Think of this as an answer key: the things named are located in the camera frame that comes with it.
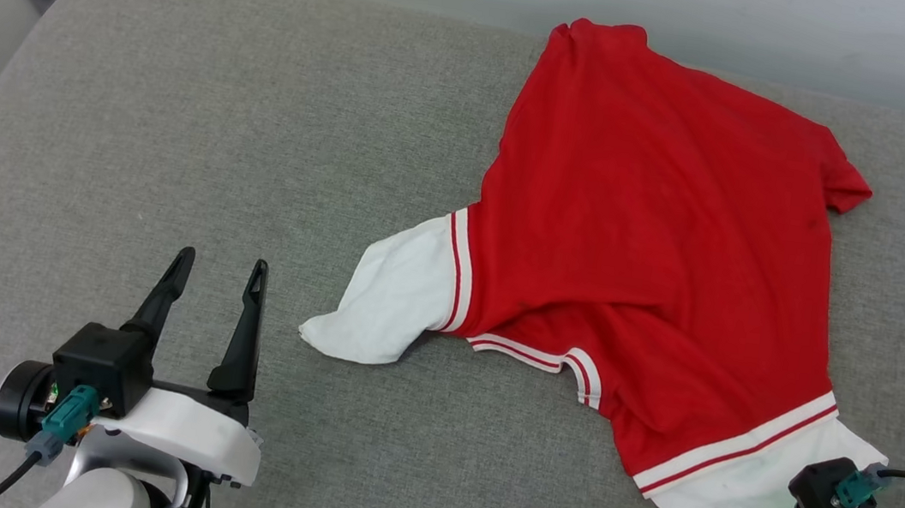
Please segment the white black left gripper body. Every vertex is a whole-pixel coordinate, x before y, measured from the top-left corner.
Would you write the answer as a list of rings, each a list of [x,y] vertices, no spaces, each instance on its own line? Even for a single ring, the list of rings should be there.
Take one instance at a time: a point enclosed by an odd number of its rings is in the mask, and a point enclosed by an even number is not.
[[[151,389],[117,420],[97,418],[86,460],[171,477],[194,465],[227,483],[250,487],[260,470],[252,430],[177,391]]]

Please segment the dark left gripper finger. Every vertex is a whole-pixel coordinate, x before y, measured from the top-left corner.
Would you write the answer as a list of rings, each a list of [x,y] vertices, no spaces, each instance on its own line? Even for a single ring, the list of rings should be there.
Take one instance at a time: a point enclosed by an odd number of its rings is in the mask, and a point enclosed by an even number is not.
[[[177,299],[182,296],[195,262],[193,247],[182,248],[153,286],[133,317],[119,328],[124,332],[136,332],[148,339],[161,339],[165,321]]]
[[[245,284],[242,313],[231,341],[221,363],[208,376],[207,388],[214,397],[239,403],[254,399],[268,267],[258,259]]]

